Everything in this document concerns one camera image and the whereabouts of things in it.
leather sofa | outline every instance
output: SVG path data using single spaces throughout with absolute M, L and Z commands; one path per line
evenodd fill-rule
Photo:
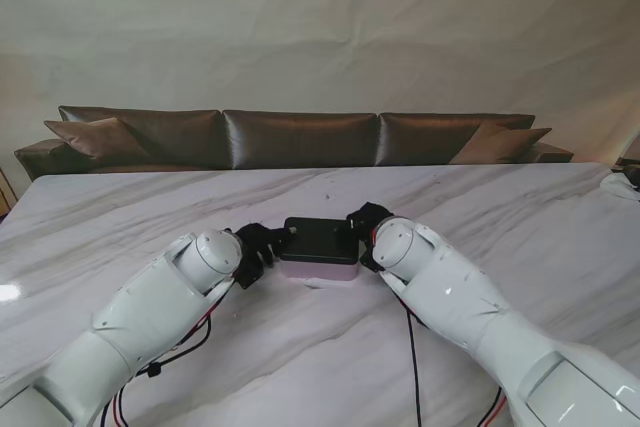
M 62 140 L 43 140 L 15 152 L 32 180 L 75 173 L 439 165 L 447 164 L 483 121 L 528 129 L 535 119 L 522 114 L 58 110 L 64 121 L 122 120 L 153 163 L 96 165 Z M 518 162 L 569 162 L 572 156 L 538 142 Z

red wire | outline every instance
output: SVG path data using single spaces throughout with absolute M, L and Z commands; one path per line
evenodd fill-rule
M 111 406 L 113 407 L 113 421 L 116 423 L 116 425 L 118 427 L 122 427 L 122 425 L 120 425 L 120 422 L 118 422 L 118 415 L 116 414 L 116 404 L 118 400 L 118 394 L 116 394 L 116 396 L 113 398 L 113 400 L 111 401 Z
M 484 424 L 484 427 L 489 427 L 489 424 L 491 422 L 493 422 L 493 419 L 495 419 L 498 414 L 500 413 L 500 411 L 502 410 L 502 408 L 504 407 L 504 404 L 507 403 L 507 396 L 505 395 L 502 400 L 500 401 L 500 403 L 498 404 L 498 408 L 493 412 L 493 414 L 491 414 L 491 417 L 489 417 L 487 419 L 487 421 Z
M 193 334 L 193 333 L 198 329 L 198 327 L 202 324 L 202 322 L 203 322 L 207 317 L 209 317 L 209 316 L 211 315 L 211 313 L 212 313 L 214 310 L 216 310 L 216 307 L 218 307 L 218 305 L 220 305 L 220 302 L 222 302 L 222 299 L 224 299 L 224 298 L 225 298 L 225 296 L 227 295 L 227 292 L 225 292 L 224 294 L 222 294 L 222 297 L 220 297 L 220 298 L 217 300 L 217 302 L 216 302 L 215 304 L 213 304 L 213 305 L 211 306 L 211 308 L 210 308 L 210 309 L 209 309 L 209 310 L 208 310 L 208 311 L 207 311 L 207 312 L 206 312 L 202 317 L 200 317 L 200 320 L 198 320 L 198 322 L 196 322 L 196 325 L 194 325 L 194 326 L 191 328 L 191 330 L 187 333 L 187 335 L 191 335 L 191 334 Z

robot arm segment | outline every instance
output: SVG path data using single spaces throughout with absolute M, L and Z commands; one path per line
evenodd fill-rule
M 18 395 L 0 399 L 0 425 L 92 425 L 129 379 L 178 344 L 231 288 L 241 258 L 230 232 L 178 239 L 118 290 L 91 330 L 14 388 L 24 388 Z
M 391 217 L 373 238 L 385 282 L 503 387 L 517 426 L 640 426 L 638 379 L 594 349 L 550 338 L 437 233 Z

marble table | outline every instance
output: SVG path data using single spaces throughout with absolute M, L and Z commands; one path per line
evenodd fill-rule
M 370 200 L 449 238 L 532 321 L 640 376 L 640 203 L 598 164 L 68 175 L 37 180 L 0 226 L 0 383 L 46 359 L 179 235 Z M 475 426 L 496 386 L 417 328 L 426 426 Z M 211 339 L 125 392 L 132 426 L 416 425 L 405 313 L 374 274 L 340 285 L 276 266 L 216 311 Z M 510 425 L 502 415 L 493 425 Z

cable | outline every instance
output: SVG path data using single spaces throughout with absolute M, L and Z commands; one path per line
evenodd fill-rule
M 129 424 L 124 419 L 124 415 L 122 413 L 122 394 L 124 393 L 124 388 L 126 386 L 127 386 L 127 384 L 124 384 L 122 386 L 122 388 L 120 389 L 120 392 L 118 392 L 118 413 L 120 414 L 120 420 L 122 420 L 122 423 L 124 424 L 124 427 L 129 427 Z
M 502 410 L 502 408 L 504 407 L 504 404 L 506 404 L 506 402 L 507 402 L 507 396 L 505 395 L 502 398 L 502 401 L 500 401 L 500 405 L 498 405 L 498 408 L 496 409 L 496 411 L 493 413 L 493 415 L 491 415 L 491 417 L 489 417 L 487 419 L 487 423 L 484 424 L 484 427 L 489 427 L 489 424 L 491 422 L 493 422 L 493 419 L 495 419 L 498 416 L 498 414 L 500 413 L 500 411 Z
M 416 320 L 416 322 L 418 322 L 421 326 L 423 326 L 425 329 L 427 330 L 431 330 L 429 327 L 427 327 L 425 325 L 424 322 L 422 322 L 420 320 L 420 318 L 413 313 L 413 310 L 411 310 L 409 307 L 407 307 L 407 304 L 404 303 L 404 301 L 398 296 L 398 294 L 396 294 L 395 292 L 393 293 L 393 295 L 396 296 L 396 299 L 398 299 L 398 302 L 400 302 L 402 304 L 402 306 L 404 307 L 404 309 Z
M 107 402 L 107 405 L 102 409 L 102 417 L 100 417 L 100 427 L 104 427 L 107 425 L 107 414 L 109 413 L 109 404 L 111 401 Z
M 411 322 L 411 312 L 407 309 L 407 322 L 409 323 L 409 338 L 411 339 L 411 358 L 413 360 L 413 380 L 416 391 L 416 418 L 418 427 L 422 427 L 422 413 L 420 412 L 420 381 L 418 379 L 418 361 L 416 360 L 416 343 L 413 338 L 413 322 Z
M 116 396 L 111 401 L 111 408 L 112 408 L 111 410 L 113 413 L 113 421 L 116 423 L 118 427 L 122 427 L 120 425 L 120 422 L 118 422 L 118 414 L 116 413 L 116 407 L 117 407 L 116 404 L 118 403 L 117 401 L 118 401 L 118 394 L 116 393 Z
M 202 345 L 209 340 L 209 336 L 211 335 L 211 317 L 207 317 L 207 333 L 204 334 L 204 337 L 202 338 L 202 340 L 200 342 L 198 342 L 196 345 L 194 345 L 193 347 L 189 347 L 186 350 L 183 350 L 182 352 L 180 352 L 179 354 L 174 355 L 173 357 L 169 357 L 167 360 L 163 360 L 162 362 L 158 362 L 160 364 L 160 366 L 164 366 L 167 364 L 170 364 L 171 362 L 175 362 L 176 360 L 184 357 L 187 354 L 190 354 L 191 352 L 193 352 L 194 350 L 202 347 Z
M 493 412 L 493 409 L 495 409 L 496 405 L 498 405 L 498 401 L 500 400 L 501 395 L 502 395 L 502 387 L 498 387 L 498 393 L 496 394 L 496 398 L 494 399 L 493 404 L 491 404 L 491 407 L 489 407 L 489 410 L 487 411 L 487 413 L 484 414 L 482 419 L 480 419 L 480 422 L 478 422 L 477 427 L 482 427 L 482 424 L 484 423 L 484 421 L 487 420 L 487 418 L 491 415 L 491 412 Z
M 190 354 L 197 348 L 202 347 L 202 345 L 209 339 L 209 336 L 211 335 L 211 313 L 216 309 L 216 307 L 218 307 L 218 305 L 220 305 L 220 302 L 222 302 L 222 300 L 226 297 L 227 292 L 225 292 L 222 295 L 222 297 L 220 297 L 218 301 L 215 304 L 213 304 L 213 306 L 211 306 L 211 308 L 200 318 L 198 323 L 191 329 L 191 331 L 185 337 L 183 337 L 183 339 L 178 343 L 178 345 L 182 345 L 184 342 L 190 339 L 193 336 L 193 334 L 195 334 L 200 329 L 202 329 L 202 327 L 206 324 L 207 333 L 205 334 L 204 338 L 200 342 L 198 342 L 193 347 L 190 347 L 187 350 L 184 350 L 183 352 L 180 352 L 179 354 L 176 354 L 173 357 L 170 357 L 166 360 L 149 363 L 149 365 L 147 365 L 145 368 L 138 371 L 138 373 L 136 374 L 136 377 L 140 377 L 141 375 L 149 373 L 150 369 L 152 371 L 152 374 L 150 374 L 149 377 L 155 377 L 160 374 L 160 369 L 164 365 L 174 362 L 179 358 L 184 357 L 187 354 Z

